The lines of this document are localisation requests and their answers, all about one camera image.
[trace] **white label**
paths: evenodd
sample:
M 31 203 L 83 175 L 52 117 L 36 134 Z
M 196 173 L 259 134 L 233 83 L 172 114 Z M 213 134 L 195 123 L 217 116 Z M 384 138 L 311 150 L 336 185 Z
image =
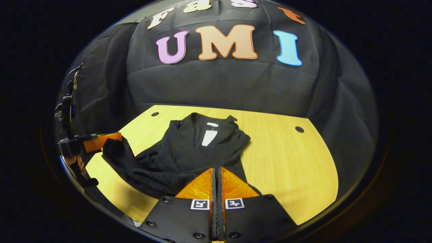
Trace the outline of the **white label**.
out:
M 212 126 L 212 127 L 219 127 L 218 124 L 213 123 L 213 122 L 208 122 L 207 125 Z
M 213 141 L 213 139 L 216 137 L 217 131 L 210 131 L 207 130 L 206 133 L 204 134 L 204 139 L 201 145 L 206 146 L 209 145 L 211 143 L 211 141 Z

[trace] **wooden table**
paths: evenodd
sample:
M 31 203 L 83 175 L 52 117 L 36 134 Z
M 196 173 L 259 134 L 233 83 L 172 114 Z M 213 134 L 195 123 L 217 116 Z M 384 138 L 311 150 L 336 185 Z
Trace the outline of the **wooden table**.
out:
M 197 112 L 213 118 L 237 118 L 240 130 L 251 137 L 241 161 L 248 183 L 273 194 L 296 224 L 311 219 L 336 199 L 338 178 L 323 139 L 306 118 L 192 106 L 153 106 L 120 130 L 135 155 L 162 139 L 171 120 Z M 142 223 L 157 199 L 122 180 L 96 154 L 87 165 L 99 190 L 116 207 Z

